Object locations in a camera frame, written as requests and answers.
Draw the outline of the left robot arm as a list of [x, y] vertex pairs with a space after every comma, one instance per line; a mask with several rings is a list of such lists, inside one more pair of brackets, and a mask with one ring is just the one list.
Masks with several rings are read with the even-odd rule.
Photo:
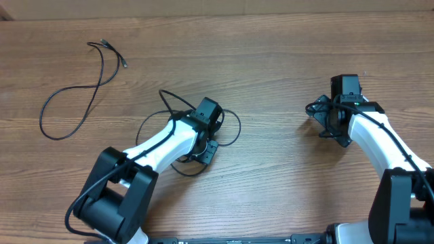
[[149, 243], [141, 226], [157, 178], [182, 156], [208, 164], [217, 143], [222, 107], [204, 98], [197, 108], [174, 113], [167, 125], [146, 142], [102, 151], [77, 200], [68, 209], [104, 243]]

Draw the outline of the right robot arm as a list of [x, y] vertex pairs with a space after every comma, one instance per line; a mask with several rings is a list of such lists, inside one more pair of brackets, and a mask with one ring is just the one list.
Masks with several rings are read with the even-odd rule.
[[433, 168], [397, 135], [384, 109], [363, 94], [357, 75], [330, 79], [331, 95], [307, 104], [306, 114], [346, 148], [359, 145], [380, 184], [368, 219], [331, 224], [312, 243], [432, 243]]

